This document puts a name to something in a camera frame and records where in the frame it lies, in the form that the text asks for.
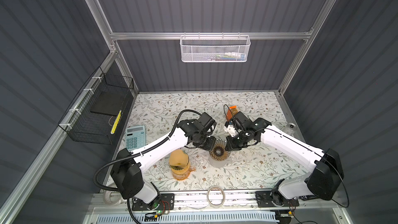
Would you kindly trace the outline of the grey glass dripper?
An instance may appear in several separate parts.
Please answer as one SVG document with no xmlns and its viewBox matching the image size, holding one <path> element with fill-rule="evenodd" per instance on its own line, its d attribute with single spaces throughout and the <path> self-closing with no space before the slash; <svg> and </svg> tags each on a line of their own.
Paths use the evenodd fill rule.
<svg viewBox="0 0 398 224">
<path fill-rule="evenodd" d="M 211 150 L 210 157 L 215 161 L 225 161 L 229 158 L 231 152 L 227 151 L 227 141 L 216 139 Z"/>
</svg>

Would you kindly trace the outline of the orange glass carafe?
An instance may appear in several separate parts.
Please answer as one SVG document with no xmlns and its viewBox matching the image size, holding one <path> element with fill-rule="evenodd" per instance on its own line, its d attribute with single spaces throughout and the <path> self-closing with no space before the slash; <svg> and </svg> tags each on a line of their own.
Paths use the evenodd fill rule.
<svg viewBox="0 0 398 224">
<path fill-rule="evenodd" d="M 172 170 L 173 177 L 180 181 L 187 179 L 192 172 L 196 171 L 196 168 L 189 167 L 186 171 L 184 170 Z"/>
</svg>

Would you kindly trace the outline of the green glass dripper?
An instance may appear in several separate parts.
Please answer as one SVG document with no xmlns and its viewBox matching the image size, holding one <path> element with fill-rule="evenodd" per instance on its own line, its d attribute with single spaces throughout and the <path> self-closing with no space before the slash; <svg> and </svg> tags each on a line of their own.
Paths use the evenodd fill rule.
<svg viewBox="0 0 398 224">
<path fill-rule="evenodd" d="M 180 165 L 180 166 L 172 166 L 172 165 L 170 165 L 170 168 L 171 168 L 171 171 L 174 174 L 182 175 L 182 174 L 185 174 L 185 173 L 187 173 L 189 171 L 190 164 Z"/>
</svg>

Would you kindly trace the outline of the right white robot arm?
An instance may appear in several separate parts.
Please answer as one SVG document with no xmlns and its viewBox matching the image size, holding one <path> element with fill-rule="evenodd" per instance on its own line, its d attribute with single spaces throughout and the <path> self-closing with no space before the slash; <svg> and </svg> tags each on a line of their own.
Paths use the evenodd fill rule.
<svg viewBox="0 0 398 224">
<path fill-rule="evenodd" d="M 303 196 L 330 201 L 343 183 L 344 172 L 336 151 L 324 151 L 308 145 L 263 118 L 252 121 L 238 112 L 225 123 L 224 130 L 228 132 L 227 151 L 247 148 L 249 142 L 255 141 L 276 148 L 307 170 L 305 175 L 280 179 L 276 183 L 270 196 L 277 206 Z"/>
</svg>

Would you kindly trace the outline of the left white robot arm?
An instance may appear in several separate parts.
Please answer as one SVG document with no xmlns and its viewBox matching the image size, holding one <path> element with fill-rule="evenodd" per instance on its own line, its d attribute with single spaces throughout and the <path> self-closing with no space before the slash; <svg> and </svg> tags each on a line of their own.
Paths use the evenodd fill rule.
<svg viewBox="0 0 398 224">
<path fill-rule="evenodd" d="M 93 182 L 102 190 L 119 192 L 124 200 L 139 199 L 154 209 L 161 201 L 161 194 L 153 183 L 143 179 L 143 173 L 168 154 L 188 144 L 210 150 L 216 140 L 212 136 L 215 126 L 216 121 L 207 113 L 183 110 L 168 134 L 142 148 L 119 151 L 115 160 L 94 173 Z M 110 175 L 115 187 L 105 186 L 98 180 L 99 174 L 108 167 L 112 168 Z"/>
</svg>

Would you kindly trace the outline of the orange coffee filter box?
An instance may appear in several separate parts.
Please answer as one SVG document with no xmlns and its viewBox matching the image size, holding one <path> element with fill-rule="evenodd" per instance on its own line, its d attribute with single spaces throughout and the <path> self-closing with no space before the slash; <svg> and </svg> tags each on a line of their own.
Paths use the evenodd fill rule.
<svg viewBox="0 0 398 224">
<path fill-rule="evenodd" d="M 239 112 L 236 106 L 228 106 L 226 119 L 229 121 L 231 118 L 234 117 Z"/>
</svg>

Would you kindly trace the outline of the clear plastic bottle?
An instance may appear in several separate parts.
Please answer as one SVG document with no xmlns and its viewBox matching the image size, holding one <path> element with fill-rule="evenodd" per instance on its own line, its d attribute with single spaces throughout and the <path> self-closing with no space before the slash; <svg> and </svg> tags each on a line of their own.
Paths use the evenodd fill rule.
<svg viewBox="0 0 398 224">
<path fill-rule="evenodd" d="M 288 123 L 288 124 L 286 125 L 286 127 L 287 127 L 289 130 L 296 130 L 296 125 L 295 125 L 294 123 Z"/>
</svg>

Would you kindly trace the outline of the tape roll centre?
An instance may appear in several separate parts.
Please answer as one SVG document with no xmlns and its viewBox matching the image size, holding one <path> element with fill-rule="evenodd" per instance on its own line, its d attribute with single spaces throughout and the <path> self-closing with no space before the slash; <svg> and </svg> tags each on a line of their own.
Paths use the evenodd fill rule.
<svg viewBox="0 0 398 224">
<path fill-rule="evenodd" d="M 220 208 L 226 201 L 226 193 L 219 186 L 211 186 L 206 193 L 206 200 L 210 207 Z"/>
</svg>

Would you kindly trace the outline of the light blue calculator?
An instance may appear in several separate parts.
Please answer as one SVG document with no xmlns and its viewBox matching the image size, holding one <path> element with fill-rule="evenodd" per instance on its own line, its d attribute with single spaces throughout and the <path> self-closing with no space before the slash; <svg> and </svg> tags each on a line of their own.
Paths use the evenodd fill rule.
<svg viewBox="0 0 398 224">
<path fill-rule="evenodd" d="M 143 125 L 128 127 L 125 131 L 125 148 L 129 151 L 142 148 L 147 144 Z"/>
</svg>

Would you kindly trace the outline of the yellow striped stick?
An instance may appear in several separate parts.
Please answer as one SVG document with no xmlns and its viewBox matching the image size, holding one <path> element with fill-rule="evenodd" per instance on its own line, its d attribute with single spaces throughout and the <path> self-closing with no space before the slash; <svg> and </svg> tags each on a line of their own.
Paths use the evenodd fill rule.
<svg viewBox="0 0 398 224">
<path fill-rule="evenodd" d="M 122 111 L 119 111 L 118 115 L 116 116 L 116 119 L 112 125 L 112 129 L 110 131 L 111 135 L 114 135 L 116 133 L 117 127 L 119 125 L 119 122 L 121 120 L 121 115 L 122 115 Z"/>
</svg>

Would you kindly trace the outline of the clear tape roll left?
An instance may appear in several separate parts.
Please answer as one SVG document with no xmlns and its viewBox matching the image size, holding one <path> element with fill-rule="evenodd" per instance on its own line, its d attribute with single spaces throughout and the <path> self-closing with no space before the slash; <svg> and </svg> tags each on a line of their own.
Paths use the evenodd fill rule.
<svg viewBox="0 0 398 224">
<path fill-rule="evenodd" d="M 106 205 L 119 205 L 123 200 L 119 192 L 104 191 L 103 201 Z"/>
</svg>

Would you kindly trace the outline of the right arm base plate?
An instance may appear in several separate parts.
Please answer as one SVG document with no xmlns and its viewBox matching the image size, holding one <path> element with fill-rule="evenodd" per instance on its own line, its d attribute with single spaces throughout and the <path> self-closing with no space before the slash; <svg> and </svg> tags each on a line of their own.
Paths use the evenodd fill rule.
<svg viewBox="0 0 398 224">
<path fill-rule="evenodd" d="M 298 207 L 297 198 L 286 199 L 281 194 L 272 193 L 271 190 L 260 190 L 255 192 L 258 207 Z"/>
</svg>

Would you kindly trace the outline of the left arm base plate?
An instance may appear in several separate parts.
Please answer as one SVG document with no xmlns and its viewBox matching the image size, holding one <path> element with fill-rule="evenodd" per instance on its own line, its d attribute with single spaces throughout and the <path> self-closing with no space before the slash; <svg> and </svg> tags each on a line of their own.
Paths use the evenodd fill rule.
<svg viewBox="0 0 398 224">
<path fill-rule="evenodd" d="M 161 194 L 157 204 L 150 205 L 144 201 L 134 198 L 132 202 L 132 211 L 171 211 L 174 209 L 175 194 L 166 193 Z"/>
</svg>

